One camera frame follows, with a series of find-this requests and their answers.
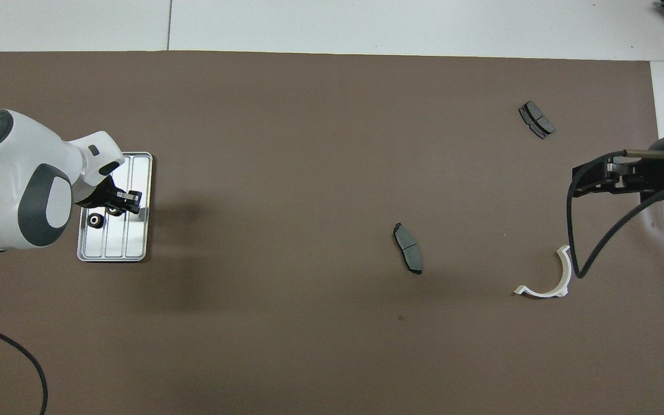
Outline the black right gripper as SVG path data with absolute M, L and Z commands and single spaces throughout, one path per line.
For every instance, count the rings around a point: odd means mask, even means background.
M 609 166 L 614 160 L 589 162 L 574 167 L 575 189 L 574 199 L 589 194 L 638 194 L 641 201 L 664 191 L 664 158 L 637 157 L 633 162 L 621 165 L 629 168 L 629 173 L 620 179 L 621 187 L 614 186 L 618 182 L 618 174 Z

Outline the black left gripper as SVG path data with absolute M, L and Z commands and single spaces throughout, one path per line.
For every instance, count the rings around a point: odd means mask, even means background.
M 118 203 L 119 202 L 139 202 L 142 193 L 139 191 L 118 191 L 111 175 L 104 177 L 97 186 L 90 186 L 82 179 L 74 184 L 74 204 L 82 208 L 111 208 L 113 215 L 123 215 L 126 213 L 138 214 L 139 204 Z

